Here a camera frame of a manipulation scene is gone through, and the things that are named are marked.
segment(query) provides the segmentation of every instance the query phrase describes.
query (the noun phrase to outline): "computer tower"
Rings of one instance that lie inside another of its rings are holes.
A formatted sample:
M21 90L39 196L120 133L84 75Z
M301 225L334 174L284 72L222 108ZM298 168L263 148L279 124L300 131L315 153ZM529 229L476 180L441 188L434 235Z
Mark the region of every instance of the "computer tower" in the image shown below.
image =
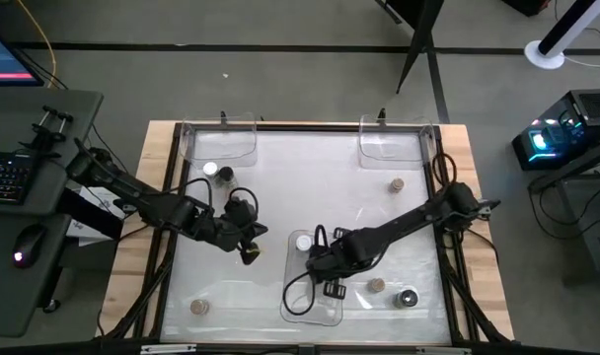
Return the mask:
M512 141L522 170L562 167L600 144L600 90L572 90Z

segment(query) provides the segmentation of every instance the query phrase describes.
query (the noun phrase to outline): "blue light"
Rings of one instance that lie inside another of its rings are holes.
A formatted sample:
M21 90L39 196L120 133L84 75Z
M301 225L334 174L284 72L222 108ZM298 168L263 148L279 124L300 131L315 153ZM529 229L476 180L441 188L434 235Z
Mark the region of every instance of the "blue light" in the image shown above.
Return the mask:
M557 154L556 153L538 153L535 154L534 156L530 157L530 159L528 160L528 162L532 162L533 160L537 159L537 158L553 158L556 157Z
M544 141L544 137L537 133L535 135L532 136L533 139L533 143L535 144L535 147L539 150L545 150L548 149L548 144L546 144L546 142Z

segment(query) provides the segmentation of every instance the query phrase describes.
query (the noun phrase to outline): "desk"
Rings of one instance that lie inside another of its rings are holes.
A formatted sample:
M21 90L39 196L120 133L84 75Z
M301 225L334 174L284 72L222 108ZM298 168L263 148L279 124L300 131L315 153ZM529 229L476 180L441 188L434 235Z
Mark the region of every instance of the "desk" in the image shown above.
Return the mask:
M169 151L173 139L175 121L151 121L146 134L137 178L146 183L161 188L165 170L168 164ZM302 124L298 122L259 122L259 124ZM443 146L446 153L451 155L458 166L458 180L468 184L476 197L481 196L480 184L476 173L475 163L471 153L471 145L467 127L464 125L441 125ZM180 174L174 175L174 185L177 185ZM126 221L123 232L127 233L142 226L142 222L130 218ZM482 221L474 223L473 230L490 239L488 224ZM122 241L118 246L112 268L112 277L103 302L101 324L105 331L110 331L125 315L137 298L146 268L147 257L151 245L151 230L145 230ZM161 248L166 246L163 240ZM493 250L477 237L465 234L463 250L467 273L472 294L488 318L497 329L509 338L513 338L512 327L506 308L504 292L495 262ZM466 336L467 322L464 307L455 296L459 325ZM151 299L146 318L145 334L152 326L157 291Z

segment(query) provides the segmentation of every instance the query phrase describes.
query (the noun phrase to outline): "black desk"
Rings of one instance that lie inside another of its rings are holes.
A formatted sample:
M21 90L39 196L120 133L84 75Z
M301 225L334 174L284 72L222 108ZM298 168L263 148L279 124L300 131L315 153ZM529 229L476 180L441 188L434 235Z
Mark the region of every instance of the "black desk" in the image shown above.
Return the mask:
M64 130L66 142L53 148L61 155L57 163L66 166L78 153L73 139L86 139L102 99L100 93L92 92L0 88L0 151L12 152L22 148L18 141L32 141L35 134L31 123L39 123L44 114L41 107L48 105L74 116ZM53 118L48 128L58 129L59 123L58 118ZM49 302L60 273L58 262L65 233L72 219L67 214L83 223L83 218L90 216L101 224L104 222L101 218L105 217L102 214L108 215L115 221L108 217L106 224L112 227L112 235L119 236L121 222L78 195L64 192L66 182L67 175L61 167L41 163L25 204L0 205L0 336L23 335L35 308ZM39 222L47 226L48 232L37 263L27 269L15 268L11 253L17 236L25 227Z

